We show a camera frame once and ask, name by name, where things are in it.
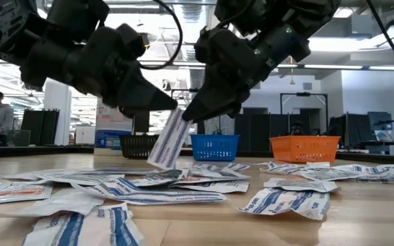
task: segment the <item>orange basket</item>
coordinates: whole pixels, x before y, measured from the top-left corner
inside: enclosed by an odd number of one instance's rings
[[[333,162],[340,137],[286,136],[272,137],[273,155],[276,160],[292,163]]]

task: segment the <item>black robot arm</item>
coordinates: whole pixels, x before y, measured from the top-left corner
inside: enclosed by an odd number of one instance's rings
[[[127,24],[104,27],[108,13],[102,0],[54,0],[43,19],[34,0],[0,0],[0,59],[20,66],[27,84],[55,79],[129,115],[174,109],[177,102],[142,76],[142,36]]]
[[[329,22],[341,0],[218,0],[220,24],[204,28],[195,44],[205,63],[205,81],[183,114],[195,122],[239,113],[250,90],[292,56],[297,62],[311,52],[308,38]],[[249,40],[226,26],[232,23]]]

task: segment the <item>table surface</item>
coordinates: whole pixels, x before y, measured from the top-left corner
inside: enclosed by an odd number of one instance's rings
[[[267,161],[236,160],[249,165]],[[353,163],[336,161],[334,164]],[[192,159],[180,158],[178,164],[181,167],[191,165]],[[59,154],[1,158],[0,177],[41,169],[80,167],[150,168],[145,161],[91,154]],[[252,176],[248,192],[227,194],[228,201],[222,203],[129,205],[129,210],[150,246],[394,245],[394,184],[338,182],[342,189],[331,195],[327,216],[323,221],[313,221],[295,213],[267,216],[239,212],[236,208],[244,207],[263,188],[263,182],[272,177],[282,177],[260,173],[259,166],[253,165],[242,173]],[[300,179],[298,176],[283,177]],[[59,184],[53,192],[66,187],[69,186]],[[18,210],[32,203],[0,204],[0,210]],[[119,202],[107,200],[105,204]],[[0,218],[0,245],[21,245],[37,220]]]

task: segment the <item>blue basket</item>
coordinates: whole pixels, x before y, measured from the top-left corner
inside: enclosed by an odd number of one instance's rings
[[[192,156],[196,161],[233,161],[239,135],[191,135]]]

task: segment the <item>metal frame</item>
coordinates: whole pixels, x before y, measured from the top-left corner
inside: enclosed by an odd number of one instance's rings
[[[285,101],[283,101],[283,96],[288,95],[288,97]],[[283,107],[286,102],[292,97],[292,96],[301,96],[301,97],[309,97],[309,96],[315,96],[318,101],[320,101],[324,106],[325,106],[325,114],[326,114],[326,131],[328,131],[329,127],[329,118],[328,118],[328,95],[327,94],[322,94],[322,93],[309,93],[309,92],[298,92],[298,93],[281,93],[279,94],[279,103],[280,103],[280,114],[283,114]],[[325,98],[325,101],[322,101],[319,96],[323,96]]]

